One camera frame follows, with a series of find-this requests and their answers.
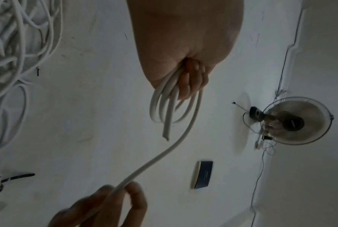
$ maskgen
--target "wall fan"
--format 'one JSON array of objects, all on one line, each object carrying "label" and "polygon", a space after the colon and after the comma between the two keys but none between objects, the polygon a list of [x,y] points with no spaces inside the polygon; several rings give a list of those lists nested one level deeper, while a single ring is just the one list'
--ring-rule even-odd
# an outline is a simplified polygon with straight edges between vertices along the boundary
[{"label": "wall fan", "polygon": [[271,103],[264,111],[251,107],[250,118],[260,122],[263,140],[303,145],[322,138],[334,116],[317,100],[288,97]]}]

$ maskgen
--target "fan guard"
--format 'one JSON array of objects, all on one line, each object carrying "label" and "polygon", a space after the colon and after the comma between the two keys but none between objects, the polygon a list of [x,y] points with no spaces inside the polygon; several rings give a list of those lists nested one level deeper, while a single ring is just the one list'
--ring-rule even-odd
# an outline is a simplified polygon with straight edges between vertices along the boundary
[{"label": "fan guard", "polygon": [[323,137],[332,125],[334,116],[329,109],[317,100],[305,97],[289,97],[271,103],[263,111],[265,114],[276,115],[287,111],[298,117],[298,122],[303,120],[299,130],[285,128],[272,129],[264,135],[281,144],[303,145],[312,143]]}]

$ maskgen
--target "white surface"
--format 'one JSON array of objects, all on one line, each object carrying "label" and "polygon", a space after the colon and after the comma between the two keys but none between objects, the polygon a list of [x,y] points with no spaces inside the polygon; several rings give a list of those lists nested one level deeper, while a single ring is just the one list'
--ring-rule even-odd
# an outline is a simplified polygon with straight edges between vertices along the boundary
[{"label": "white surface", "polygon": [[[45,226],[60,209],[103,184],[118,184],[170,145],[162,125],[150,121],[153,89],[141,72],[125,2],[65,3],[62,43],[39,77],[33,75],[28,119],[0,158],[4,177],[37,174],[5,185],[3,227]],[[298,5],[246,1],[238,42],[210,76],[192,132],[137,178],[149,203],[143,226],[220,226],[249,207],[261,153],[253,151],[256,135],[246,147],[238,140],[249,130],[231,102],[265,107],[273,100]],[[172,129],[172,141],[187,124]],[[210,185],[190,190],[201,159],[215,162]],[[128,209],[126,201],[123,213]]]},{"label": "white surface", "polygon": [[276,147],[260,188],[257,226],[338,227],[338,0],[307,5],[289,91],[319,100],[335,119],[328,134],[312,144]]}]

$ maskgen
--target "hand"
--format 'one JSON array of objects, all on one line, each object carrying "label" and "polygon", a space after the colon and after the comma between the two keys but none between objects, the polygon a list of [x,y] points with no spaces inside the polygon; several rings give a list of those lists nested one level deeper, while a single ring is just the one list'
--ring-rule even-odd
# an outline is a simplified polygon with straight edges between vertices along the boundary
[{"label": "hand", "polygon": [[[82,198],[69,209],[58,212],[50,221],[48,227],[117,227],[119,224],[121,208],[126,192],[130,195],[131,209],[122,227],[140,227],[143,222],[147,203],[141,187],[131,182],[112,197],[106,196],[114,189],[105,185],[89,197]],[[98,213],[93,211],[101,206]]]},{"label": "hand", "polygon": [[179,99],[208,83],[231,52],[243,21],[243,0],[127,0],[138,56],[153,87],[180,62]]}]

